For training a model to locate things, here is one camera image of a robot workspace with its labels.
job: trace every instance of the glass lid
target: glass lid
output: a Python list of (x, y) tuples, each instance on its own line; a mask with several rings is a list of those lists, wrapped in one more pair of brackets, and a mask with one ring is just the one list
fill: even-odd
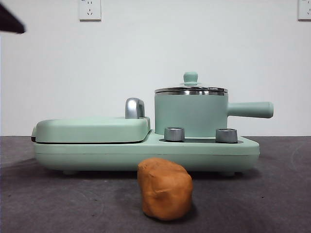
[(184, 74), (184, 82), (178, 87), (168, 87), (155, 90), (155, 93), (178, 92), (178, 91), (199, 91), (199, 92), (221, 92), (227, 93), (228, 90), (219, 87), (207, 87), (198, 83), (197, 72), (186, 72)]

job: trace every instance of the lid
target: lid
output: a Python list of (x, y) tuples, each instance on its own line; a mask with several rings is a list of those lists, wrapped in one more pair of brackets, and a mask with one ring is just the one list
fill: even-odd
[(228, 90), (203, 86), (202, 83), (198, 83), (197, 72), (186, 72), (184, 82), (180, 86), (157, 89), (155, 93), (164, 95), (226, 95)]
[(37, 124), (32, 140), (37, 143), (128, 143), (142, 141), (150, 119), (87, 117), (44, 120)]

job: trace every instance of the dark gray mat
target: dark gray mat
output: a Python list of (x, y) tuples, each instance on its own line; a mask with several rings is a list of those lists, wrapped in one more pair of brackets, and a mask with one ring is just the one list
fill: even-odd
[(64, 176), (34, 159), (30, 137), (1, 137), (1, 232), (311, 232), (311, 137), (249, 137), (256, 167), (190, 173), (193, 207), (161, 222), (141, 211), (135, 172)]

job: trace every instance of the appliance base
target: appliance base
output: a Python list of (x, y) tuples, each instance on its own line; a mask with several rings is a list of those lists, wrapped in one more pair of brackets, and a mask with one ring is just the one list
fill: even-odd
[(259, 144), (238, 137), (239, 143), (166, 142), (150, 131), (138, 143), (111, 144), (42, 144), (35, 143), (35, 158), (43, 166), (76, 171), (135, 171), (142, 160), (159, 157), (182, 165), (187, 171), (216, 171), (234, 175), (251, 169), (259, 157)]

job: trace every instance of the appliance foot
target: appliance foot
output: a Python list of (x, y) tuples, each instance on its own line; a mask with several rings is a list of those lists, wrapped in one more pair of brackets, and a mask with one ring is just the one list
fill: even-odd
[(235, 172), (234, 171), (225, 171), (225, 172), (219, 172), (219, 174), (221, 174), (222, 176), (230, 177), (230, 176), (234, 176)]
[(78, 174), (79, 171), (63, 171), (63, 174), (64, 175), (75, 175), (75, 174)]

